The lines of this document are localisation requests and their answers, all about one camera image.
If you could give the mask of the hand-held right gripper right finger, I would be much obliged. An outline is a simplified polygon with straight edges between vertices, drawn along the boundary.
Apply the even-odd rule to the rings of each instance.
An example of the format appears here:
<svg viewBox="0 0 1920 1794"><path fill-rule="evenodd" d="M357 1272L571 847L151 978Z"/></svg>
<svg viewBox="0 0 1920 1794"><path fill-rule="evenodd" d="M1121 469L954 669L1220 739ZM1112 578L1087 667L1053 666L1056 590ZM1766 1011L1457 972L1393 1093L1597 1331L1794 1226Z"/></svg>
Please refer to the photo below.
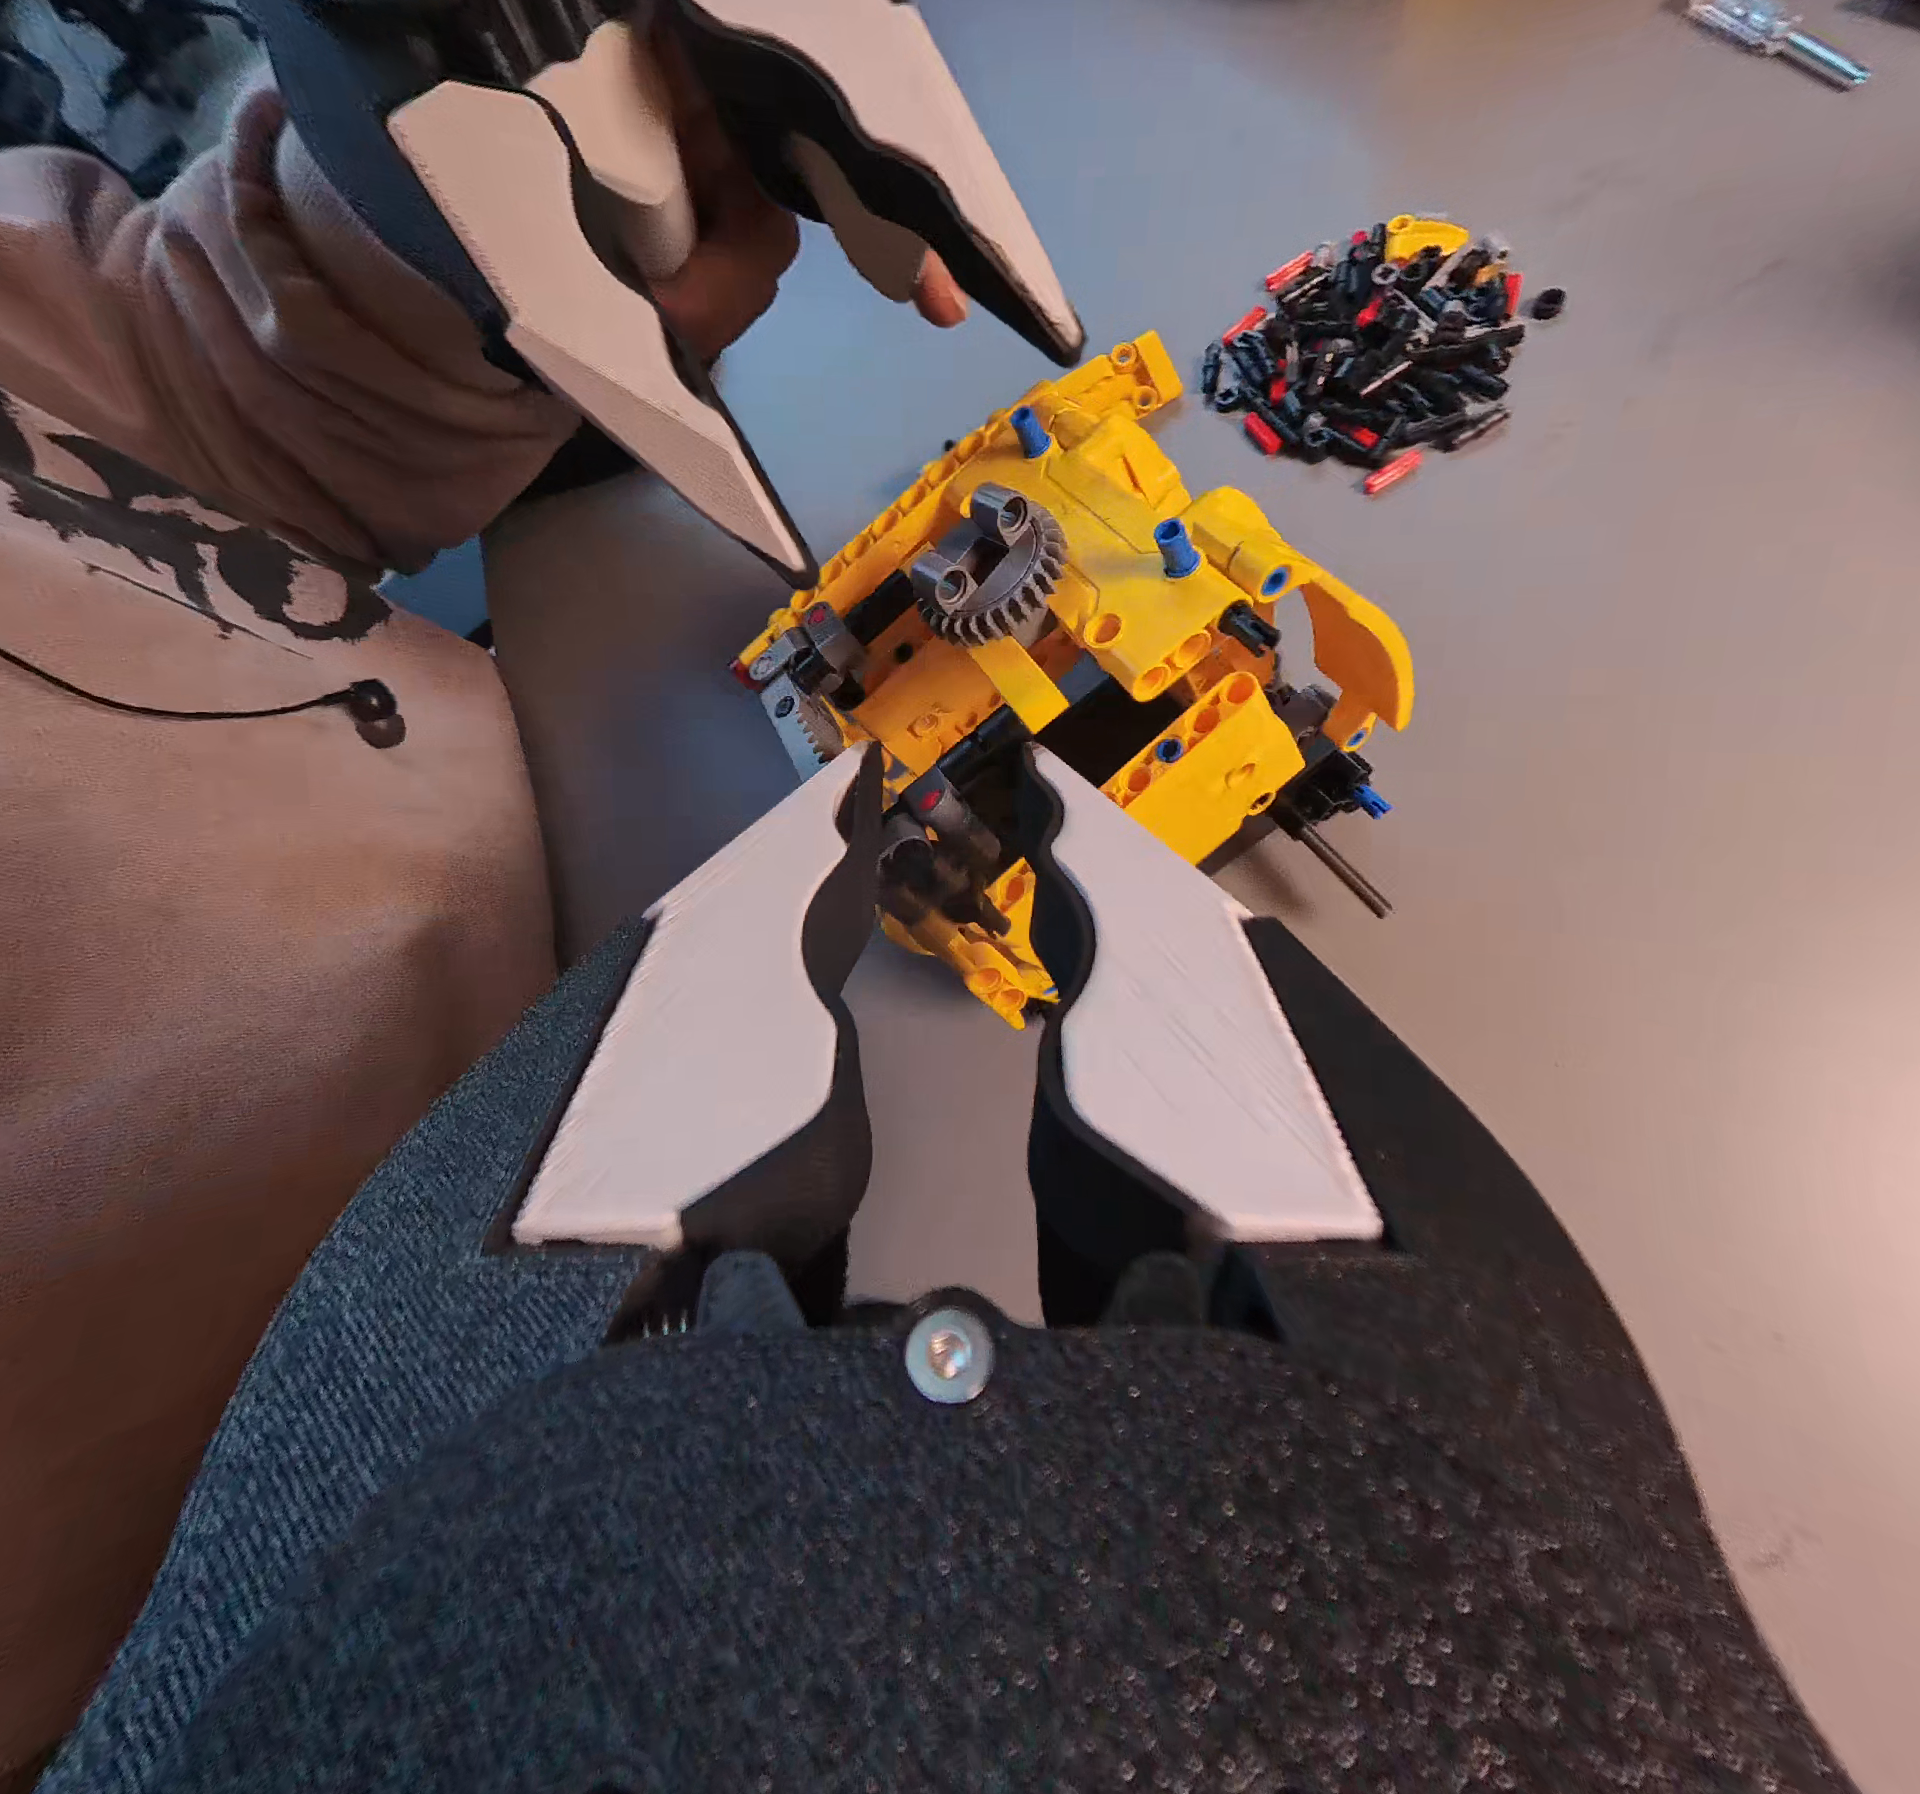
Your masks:
<svg viewBox="0 0 1920 1794"><path fill-rule="evenodd" d="M1379 1253L1385 1216L1255 945L1257 920L1059 754L1022 754L1043 1020L1026 1179L1049 1326L1142 1262Z"/></svg>

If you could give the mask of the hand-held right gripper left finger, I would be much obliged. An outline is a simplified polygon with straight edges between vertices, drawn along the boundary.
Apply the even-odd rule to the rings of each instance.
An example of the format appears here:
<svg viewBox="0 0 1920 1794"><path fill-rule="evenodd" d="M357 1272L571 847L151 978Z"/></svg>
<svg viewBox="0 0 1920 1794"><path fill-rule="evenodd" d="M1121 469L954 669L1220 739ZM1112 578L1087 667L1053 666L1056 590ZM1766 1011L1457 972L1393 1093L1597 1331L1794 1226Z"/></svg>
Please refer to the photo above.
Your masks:
<svg viewBox="0 0 1920 1794"><path fill-rule="evenodd" d="M877 920L881 754L844 751L647 910L515 1207L520 1248L844 1241L874 1173L846 986Z"/></svg>

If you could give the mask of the yellow brick robot model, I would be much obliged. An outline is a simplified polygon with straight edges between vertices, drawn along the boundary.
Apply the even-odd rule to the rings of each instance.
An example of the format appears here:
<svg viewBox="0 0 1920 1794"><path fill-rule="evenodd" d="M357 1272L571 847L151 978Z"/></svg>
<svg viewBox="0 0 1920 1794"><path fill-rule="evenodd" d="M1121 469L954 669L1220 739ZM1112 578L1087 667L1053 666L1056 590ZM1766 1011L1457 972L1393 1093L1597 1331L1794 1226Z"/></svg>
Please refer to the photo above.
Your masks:
<svg viewBox="0 0 1920 1794"><path fill-rule="evenodd" d="M1178 393L1155 336L1035 388L731 666L801 776L880 751L881 929L1013 1030L1059 1000L1032 939L1032 746L1198 867L1274 827L1390 910L1325 826L1388 813L1367 745L1412 721L1405 635L1251 497L1184 486L1148 430Z"/></svg>

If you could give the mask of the person's left forearm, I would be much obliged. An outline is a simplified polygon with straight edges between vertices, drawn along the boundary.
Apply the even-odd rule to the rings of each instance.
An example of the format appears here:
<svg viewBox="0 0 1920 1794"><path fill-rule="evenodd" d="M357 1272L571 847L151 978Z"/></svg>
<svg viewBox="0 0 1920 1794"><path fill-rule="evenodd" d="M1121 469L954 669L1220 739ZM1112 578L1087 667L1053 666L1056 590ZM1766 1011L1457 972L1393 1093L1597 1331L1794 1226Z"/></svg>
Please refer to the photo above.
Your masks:
<svg viewBox="0 0 1920 1794"><path fill-rule="evenodd" d="M325 179L272 73L161 198L3 159L4 393L304 550L411 575L582 426Z"/></svg>

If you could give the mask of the grey desk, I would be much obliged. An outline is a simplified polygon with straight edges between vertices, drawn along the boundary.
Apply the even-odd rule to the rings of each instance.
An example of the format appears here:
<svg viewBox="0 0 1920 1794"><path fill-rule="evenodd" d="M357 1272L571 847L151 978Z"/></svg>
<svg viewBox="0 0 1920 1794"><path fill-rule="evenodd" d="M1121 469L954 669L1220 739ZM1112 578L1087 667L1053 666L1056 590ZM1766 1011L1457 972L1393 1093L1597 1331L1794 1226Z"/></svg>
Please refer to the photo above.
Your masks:
<svg viewBox="0 0 1920 1794"><path fill-rule="evenodd" d="M1862 1791L1916 1791L1916 19L1782 0L918 0L1153 436L1405 631L1393 813L1229 872L1501 1137L1623 1315ZM1567 290L1507 430L1385 497L1201 349L1394 213Z"/></svg>

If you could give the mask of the person's left hand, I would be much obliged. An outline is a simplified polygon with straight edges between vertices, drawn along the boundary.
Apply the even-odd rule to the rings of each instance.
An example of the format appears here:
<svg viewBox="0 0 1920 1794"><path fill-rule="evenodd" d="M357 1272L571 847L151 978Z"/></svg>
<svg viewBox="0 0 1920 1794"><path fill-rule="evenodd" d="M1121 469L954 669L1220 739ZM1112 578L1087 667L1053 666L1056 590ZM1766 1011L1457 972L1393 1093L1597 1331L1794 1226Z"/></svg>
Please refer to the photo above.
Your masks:
<svg viewBox="0 0 1920 1794"><path fill-rule="evenodd" d="M652 293L671 332L714 364L773 309L801 257L801 222L728 153L692 171L690 186L695 247Z"/></svg>

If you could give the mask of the pile of small connector pins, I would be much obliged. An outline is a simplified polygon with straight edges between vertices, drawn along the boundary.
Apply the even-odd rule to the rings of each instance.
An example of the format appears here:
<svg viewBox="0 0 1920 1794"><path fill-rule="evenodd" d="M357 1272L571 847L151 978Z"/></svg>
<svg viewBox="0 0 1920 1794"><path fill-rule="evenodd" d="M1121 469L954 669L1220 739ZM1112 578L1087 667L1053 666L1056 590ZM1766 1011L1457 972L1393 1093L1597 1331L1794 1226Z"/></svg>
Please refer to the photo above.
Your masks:
<svg viewBox="0 0 1920 1794"><path fill-rule="evenodd" d="M1203 349L1199 395L1259 454L1339 462L1379 497L1507 430L1524 339L1567 306L1501 236L1404 213L1273 271Z"/></svg>

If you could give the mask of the clear-handled small screwdriver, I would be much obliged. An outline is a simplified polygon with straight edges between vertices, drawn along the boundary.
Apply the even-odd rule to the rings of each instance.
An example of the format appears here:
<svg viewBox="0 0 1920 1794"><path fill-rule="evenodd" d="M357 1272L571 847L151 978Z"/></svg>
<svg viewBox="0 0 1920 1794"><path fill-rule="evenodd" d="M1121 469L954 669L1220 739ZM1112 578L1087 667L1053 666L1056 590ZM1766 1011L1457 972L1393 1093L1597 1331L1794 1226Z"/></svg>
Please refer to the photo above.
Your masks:
<svg viewBox="0 0 1920 1794"><path fill-rule="evenodd" d="M1842 91L1870 82L1870 68L1807 30L1804 19L1782 0L1685 0L1687 16L1739 47L1779 59Z"/></svg>

